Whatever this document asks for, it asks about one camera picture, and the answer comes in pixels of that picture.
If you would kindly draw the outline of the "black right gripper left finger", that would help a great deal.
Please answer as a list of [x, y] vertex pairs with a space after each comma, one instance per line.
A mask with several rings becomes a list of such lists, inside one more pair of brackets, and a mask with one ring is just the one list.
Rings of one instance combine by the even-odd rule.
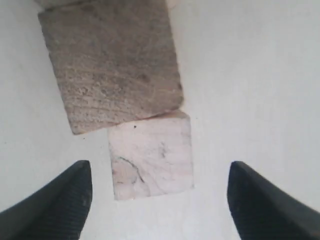
[[2, 240], [78, 240], [93, 198], [88, 160], [79, 160], [44, 187], [0, 213]]

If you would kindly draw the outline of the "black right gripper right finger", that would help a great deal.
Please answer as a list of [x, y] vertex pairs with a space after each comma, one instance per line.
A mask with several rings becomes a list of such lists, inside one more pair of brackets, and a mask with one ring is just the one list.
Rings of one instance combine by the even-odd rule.
[[242, 240], [318, 240], [320, 213], [242, 161], [230, 165], [227, 202]]

